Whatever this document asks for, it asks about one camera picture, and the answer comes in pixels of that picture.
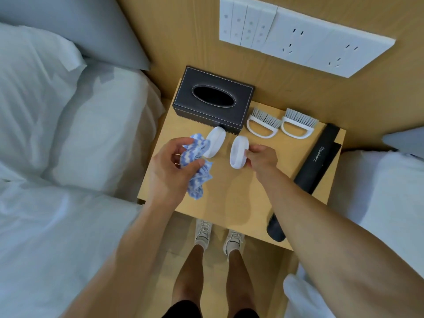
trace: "white brush handle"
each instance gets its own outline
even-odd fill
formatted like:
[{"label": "white brush handle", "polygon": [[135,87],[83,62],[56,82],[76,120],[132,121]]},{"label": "white brush handle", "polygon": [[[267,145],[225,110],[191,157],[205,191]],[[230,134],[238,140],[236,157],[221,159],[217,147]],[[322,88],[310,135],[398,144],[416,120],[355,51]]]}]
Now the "white brush handle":
[{"label": "white brush handle", "polygon": [[[249,125],[249,121],[250,120],[252,120],[252,121],[254,121],[254,122],[257,122],[259,125],[262,125],[263,127],[265,127],[265,128],[268,128],[269,130],[271,130],[272,131],[272,134],[271,135],[268,135],[268,136],[262,136],[262,135],[259,135],[258,133],[255,133],[251,128],[250,128],[250,125]],[[254,135],[256,135],[256,136],[258,136],[258,137],[260,137],[260,138],[271,138],[272,136],[274,136],[275,134],[277,134],[277,132],[278,132],[278,129],[277,128],[273,128],[272,126],[270,126],[270,125],[268,125],[266,122],[263,122],[262,120],[259,120],[259,119],[257,119],[256,117],[253,117],[252,115],[250,115],[248,118],[247,118],[247,122],[246,122],[246,126],[247,126],[247,129],[249,129],[249,132],[251,132],[252,134],[254,134]]]},{"label": "white brush handle", "polygon": [[[303,136],[296,136],[296,135],[290,134],[289,132],[287,132],[284,129],[284,123],[285,122],[291,123],[293,125],[296,125],[296,126],[298,126],[300,128],[305,129],[306,130],[306,134],[304,134]],[[288,135],[290,137],[293,137],[293,138],[297,138],[297,139],[307,138],[307,137],[310,136],[310,134],[312,134],[314,132],[314,129],[312,127],[306,126],[304,124],[301,124],[300,122],[296,122],[296,121],[294,121],[294,120],[292,120],[290,118],[287,118],[287,117],[283,117],[283,123],[281,124],[281,130],[283,131],[284,134],[286,134],[286,135]]]}]

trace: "black shorts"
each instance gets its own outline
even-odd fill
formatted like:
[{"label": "black shorts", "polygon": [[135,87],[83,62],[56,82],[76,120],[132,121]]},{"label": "black shorts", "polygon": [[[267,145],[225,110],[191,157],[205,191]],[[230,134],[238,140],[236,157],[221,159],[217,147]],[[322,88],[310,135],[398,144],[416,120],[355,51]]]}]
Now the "black shorts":
[{"label": "black shorts", "polygon": [[[202,318],[202,314],[194,302],[190,300],[182,300],[169,308],[162,318],[174,317]],[[259,316],[253,309],[242,309],[236,313],[234,318],[259,318]]]}]

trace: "black leather tissue box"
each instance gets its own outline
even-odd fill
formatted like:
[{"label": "black leather tissue box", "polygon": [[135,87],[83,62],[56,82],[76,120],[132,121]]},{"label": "black leather tissue box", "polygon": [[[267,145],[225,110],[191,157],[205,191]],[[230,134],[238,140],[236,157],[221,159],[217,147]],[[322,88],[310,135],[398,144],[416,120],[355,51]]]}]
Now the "black leather tissue box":
[{"label": "black leather tissue box", "polygon": [[254,87],[187,67],[172,107],[178,116],[238,135],[247,118]]}]

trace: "electrical socket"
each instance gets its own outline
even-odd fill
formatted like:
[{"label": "electrical socket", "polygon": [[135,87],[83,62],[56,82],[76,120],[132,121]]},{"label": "electrical socket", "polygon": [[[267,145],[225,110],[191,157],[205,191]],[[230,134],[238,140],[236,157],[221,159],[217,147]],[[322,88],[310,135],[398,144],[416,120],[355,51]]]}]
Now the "electrical socket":
[{"label": "electrical socket", "polygon": [[246,19],[244,20],[243,35],[240,45],[242,47],[251,48],[253,38],[255,36],[258,21],[261,15],[260,2],[249,4],[246,11]]},{"label": "electrical socket", "polygon": [[262,6],[255,37],[253,38],[252,49],[260,51],[268,37],[278,6],[268,4]]},{"label": "electrical socket", "polygon": [[335,25],[305,66],[349,78],[394,43],[388,37]]},{"label": "electrical socket", "polygon": [[261,52],[304,65],[332,31],[331,23],[278,8]]},{"label": "electrical socket", "polygon": [[247,3],[243,0],[234,0],[233,16],[231,19],[230,42],[240,46],[243,35],[244,21],[246,18]]},{"label": "electrical socket", "polygon": [[219,39],[226,42],[230,42],[233,4],[234,0],[220,0],[219,2]]}]

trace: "cleaning cloth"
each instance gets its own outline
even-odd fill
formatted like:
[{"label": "cleaning cloth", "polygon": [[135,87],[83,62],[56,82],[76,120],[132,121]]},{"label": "cleaning cloth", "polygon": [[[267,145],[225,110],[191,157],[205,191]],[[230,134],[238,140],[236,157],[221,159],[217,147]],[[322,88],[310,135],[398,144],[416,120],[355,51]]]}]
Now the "cleaning cloth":
[{"label": "cleaning cloth", "polygon": [[[209,149],[211,144],[210,140],[204,139],[202,134],[194,134],[190,137],[194,138],[194,142],[190,145],[184,145],[187,150],[181,154],[181,168],[187,166],[192,161],[201,158],[202,155]],[[209,174],[212,164],[213,163],[210,161],[205,161],[205,164],[197,171],[188,183],[188,195],[195,200],[198,200],[203,196],[202,184],[212,178]]]}]

